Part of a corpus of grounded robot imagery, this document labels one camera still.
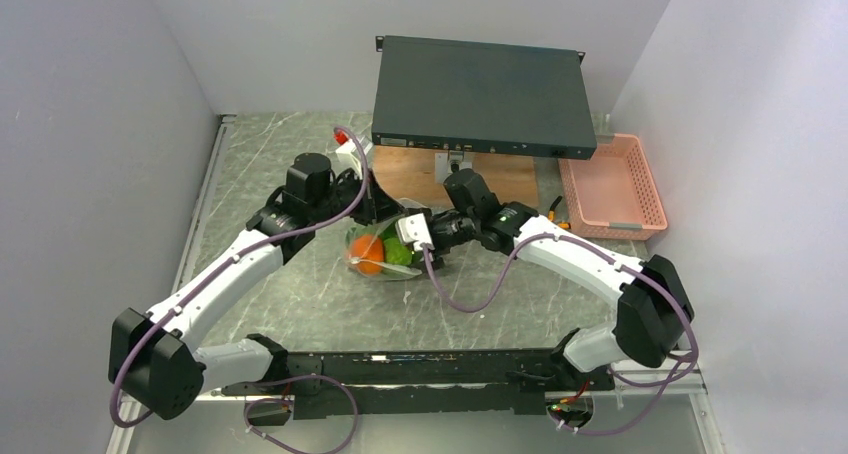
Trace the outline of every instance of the green fruit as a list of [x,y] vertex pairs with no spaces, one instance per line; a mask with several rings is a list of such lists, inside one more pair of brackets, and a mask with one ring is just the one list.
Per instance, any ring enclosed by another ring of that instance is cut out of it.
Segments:
[[408,266],[412,264],[412,251],[404,246],[397,237],[383,240],[383,249],[386,252],[386,262],[396,266]]
[[386,239],[391,239],[393,237],[397,237],[397,231],[395,230],[395,223],[392,222],[386,227],[383,232],[380,233],[380,240],[385,241]]

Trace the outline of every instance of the orange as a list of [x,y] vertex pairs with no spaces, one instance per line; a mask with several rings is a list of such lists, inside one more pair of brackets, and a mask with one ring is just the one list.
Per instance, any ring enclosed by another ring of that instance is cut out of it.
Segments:
[[[347,257],[348,259],[351,257],[358,257],[361,260],[383,262],[385,260],[383,241],[381,241],[379,237],[372,236],[371,234],[357,237],[350,244]],[[383,270],[383,266],[372,262],[359,262],[358,264],[354,264],[353,267],[366,276],[379,274],[380,271]]]

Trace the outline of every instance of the cable connector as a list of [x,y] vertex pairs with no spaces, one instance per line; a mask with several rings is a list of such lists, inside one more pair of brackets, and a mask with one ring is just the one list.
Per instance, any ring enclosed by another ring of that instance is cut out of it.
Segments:
[[343,146],[344,143],[348,141],[347,134],[345,134],[342,130],[336,130],[333,133],[333,137],[336,138],[336,142],[338,142],[340,146]]
[[427,219],[424,214],[402,217],[397,220],[395,227],[400,242],[412,244],[413,250],[417,252],[423,251],[426,245],[433,245],[433,238],[430,236],[430,229],[427,227]]

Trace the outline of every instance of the pink plastic basket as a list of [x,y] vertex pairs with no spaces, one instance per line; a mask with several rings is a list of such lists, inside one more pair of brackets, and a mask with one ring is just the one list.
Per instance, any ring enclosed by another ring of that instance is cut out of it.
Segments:
[[616,134],[588,161],[559,161],[571,232],[644,241],[668,227],[639,138]]

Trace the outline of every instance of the wooden board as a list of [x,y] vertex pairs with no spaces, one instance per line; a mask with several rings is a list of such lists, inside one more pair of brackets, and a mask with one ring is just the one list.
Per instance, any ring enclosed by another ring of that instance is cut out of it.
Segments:
[[[406,197],[428,207],[453,207],[445,188],[435,179],[436,151],[376,146],[374,174],[395,199]],[[533,158],[506,154],[474,154],[473,168],[501,202],[539,206]]]

